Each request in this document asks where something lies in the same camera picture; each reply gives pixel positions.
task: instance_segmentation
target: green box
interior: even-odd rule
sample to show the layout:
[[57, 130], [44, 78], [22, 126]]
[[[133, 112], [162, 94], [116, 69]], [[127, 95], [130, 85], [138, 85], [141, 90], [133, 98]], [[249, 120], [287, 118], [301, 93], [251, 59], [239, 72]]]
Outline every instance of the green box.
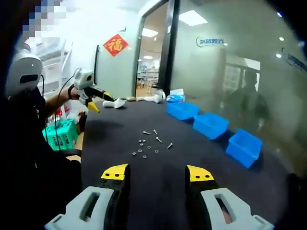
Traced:
[[[48, 143], [53, 150], [59, 150], [56, 131], [54, 125], [46, 127]], [[78, 139], [77, 127], [73, 119], [57, 122], [57, 134], [61, 150], [74, 149]], [[46, 133], [43, 130], [43, 135], [46, 140]]]

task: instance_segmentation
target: blue plastic bin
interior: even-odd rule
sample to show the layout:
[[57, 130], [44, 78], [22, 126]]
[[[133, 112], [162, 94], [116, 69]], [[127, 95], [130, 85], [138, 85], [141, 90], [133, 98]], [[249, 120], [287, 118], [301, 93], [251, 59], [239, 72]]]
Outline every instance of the blue plastic bin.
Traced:
[[166, 110], [171, 116], [183, 121], [197, 116], [200, 109], [189, 102], [181, 102], [167, 103]]
[[239, 129], [238, 132], [229, 139], [226, 153], [249, 168], [254, 161], [259, 158], [262, 141], [250, 133]]
[[226, 132], [229, 121], [219, 115], [207, 113], [194, 117], [193, 129], [199, 131], [210, 140], [214, 140]]

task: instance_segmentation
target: chinese character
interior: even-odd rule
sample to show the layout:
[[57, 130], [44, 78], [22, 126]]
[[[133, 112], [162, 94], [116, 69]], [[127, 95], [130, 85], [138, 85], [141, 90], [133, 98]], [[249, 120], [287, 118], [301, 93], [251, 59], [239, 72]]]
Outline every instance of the chinese character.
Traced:
[[112, 51], [112, 50], [118, 50], [118, 51], [121, 51], [122, 48], [123, 48], [123, 45], [121, 43], [121, 38], [118, 38], [118, 39], [113, 39], [112, 42], [110, 42], [108, 44], [109, 46], [109, 49]]

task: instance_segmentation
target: white vr headset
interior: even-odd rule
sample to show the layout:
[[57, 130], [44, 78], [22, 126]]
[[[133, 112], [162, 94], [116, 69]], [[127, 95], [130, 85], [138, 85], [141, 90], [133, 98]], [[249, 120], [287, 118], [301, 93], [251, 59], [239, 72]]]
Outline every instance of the white vr headset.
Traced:
[[9, 98], [23, 91], [34, 90], [42, 73], [41, 60], [31, 54], [29, 45], [23, 44], [12, 60], [5, 85], [5, 96]]

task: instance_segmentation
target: person's arm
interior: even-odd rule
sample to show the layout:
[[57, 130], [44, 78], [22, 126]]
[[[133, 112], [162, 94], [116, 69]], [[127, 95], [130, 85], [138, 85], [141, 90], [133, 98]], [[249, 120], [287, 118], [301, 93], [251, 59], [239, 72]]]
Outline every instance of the person's arm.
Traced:
[[[77, 94], [77, 89], [73, 88], [71, 90], [71, 97], [74, 100], [78, 100], [79, 96]], [[64, 103], [69, 101], [68, 88], [62, 90], [61, 94], [58, 93], [46, 100], [46, 106], [42, 112], [42, 116], [46, 119], [53, 115], [58, 108], [60, 108]]]

